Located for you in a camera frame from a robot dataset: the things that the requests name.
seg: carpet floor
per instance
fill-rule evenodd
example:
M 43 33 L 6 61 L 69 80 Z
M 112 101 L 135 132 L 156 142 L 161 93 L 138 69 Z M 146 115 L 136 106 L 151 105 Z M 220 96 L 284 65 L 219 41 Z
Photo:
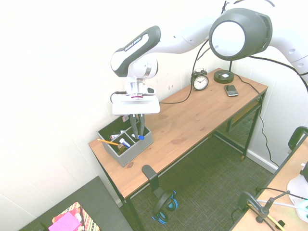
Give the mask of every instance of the carpet floor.
M 243 191 L 255 195 L 272 175 L 254 161 L 217 137 L 206 140 L 187 157 L 159 177 L 161 187 L 175 190 L 179 207 L 167 211 L 169 221 L 162 225 L 152 219 L 157 198 L 147 187 L 132 198 L 146 231 L 228 231 L 232 225 L 231 212 Z M 121 211 L 133 230 L 138 226 L 128 210 Z M 236 220 L 240 212 L 234 213 Z

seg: desk top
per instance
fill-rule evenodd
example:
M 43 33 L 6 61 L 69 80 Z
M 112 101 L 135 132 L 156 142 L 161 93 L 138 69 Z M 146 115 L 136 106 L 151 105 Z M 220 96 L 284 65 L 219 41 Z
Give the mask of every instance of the desk top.
M 205 90 L 193 90 L 185 102 L 161 104 L 160 113 L 145 116 L 145 124 L 151 130 L 154 142 L 125 167 L 105 151 L 100 141 L 94 140 L 89 143 L 124 198 L 148 182 L 142 173 L 142 166 L 150 165 L 156 173 L 162 172 L 257 98 L 256 91 L 241 82 L 237 76 L 234 76 L 231 84 L 236 87 L 239 95 L 228 97 L 224 90 L 225 84 L 214 81 L 214 73 L 217 70 L 207 75 L 209 84 Z M 267 89 L 263 84 L 246 78 L 243 80 L 252 84 L 260 93 Z M 188 96 L 190 87 L 188 85 L 163 102 L 183 101 Z
M 298 176 L 300 170 L 302 169 L 301 164 L 308 161 L 308 139 L 299 146 L 292 157 L 285 163 L 283 168 L 274 177 L 271 183 L 268 185 L 270 188 L 280 189 L 287 191 L 287 184 L 289 181 L 296 176 Z M 259 196 L 260 200 L 268 200 L 270 197 L 275 197 L 280 195 L 281 192 L 276 192 L 272 190 L 264 190 L 264 192 Z M 293 205 L 289 196 L 283 196 L 276 200 L 276 202 L 285 203 Z M 302 221 L 296 213 L 294 208 L 289 208 L 280 205 L 272 205 L 269 210 L 270 215 L 276 220 L 283 220 L 285 223 L 284 229 L 286 231 L 307 231 L 308 223 Z M 271 230 L 265 222 L 258 224 L 256 222 L 256 214 L 251 210 L 248 210 L 241 220 L 236 224 L 232 231 L 267 231 Z

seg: yellow pencil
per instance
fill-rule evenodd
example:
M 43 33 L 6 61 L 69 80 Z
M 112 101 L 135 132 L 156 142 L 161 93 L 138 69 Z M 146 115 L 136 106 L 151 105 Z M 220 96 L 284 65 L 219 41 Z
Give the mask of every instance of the yellow pencil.
M 98 140 L 98 141 L 101 141 L 101 142 L 108 143 L 108 144 L 113 144 L 113 145 L 116 145 L 116 146 L 119 145 L 118 143 L 113 143 L 113 142 L 110 142 L 110 141 L 105 141 L 105 140 L 101 140 L 101 139 L 97 139 L 97 140 Z

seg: white wall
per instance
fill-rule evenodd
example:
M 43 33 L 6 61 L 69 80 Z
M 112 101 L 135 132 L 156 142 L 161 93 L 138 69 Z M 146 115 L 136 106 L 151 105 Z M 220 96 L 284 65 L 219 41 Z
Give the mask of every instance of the white wall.
M 111 55 L 150 26 L 176 33 L 205 15 L 218 16 L 223 2 L 0 1 L 0 231 L 20 229 L 97 175 L 117 200 L 88 147 L 115 119 L 110 94 L 124 89 Z M 292 3 L 302 9 L 301 1 Z M 189 84 L 196 54 L 157 55 L 159 72 L 147 85 L 160 100 Z M 274 49 L 264 55 L 284 61 Z M 196 67 L 229 64 L 208 52 Z M 276 64 L 245 59 L 233 68 L 270 86 L 262 115 L 279 164 L 285 141 L 307 122 L 306 92 Z M 259 128 L 250 151 L 267 161 Z

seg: clock face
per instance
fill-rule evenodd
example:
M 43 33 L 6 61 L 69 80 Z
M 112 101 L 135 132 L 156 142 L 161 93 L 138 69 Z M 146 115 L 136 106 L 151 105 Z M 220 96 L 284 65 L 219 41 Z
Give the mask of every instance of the clock face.
M 193 86 L 196 90 L 203 90 L 207 85 L 208 78 L 206 76 L 198 76 L 193 82 Z

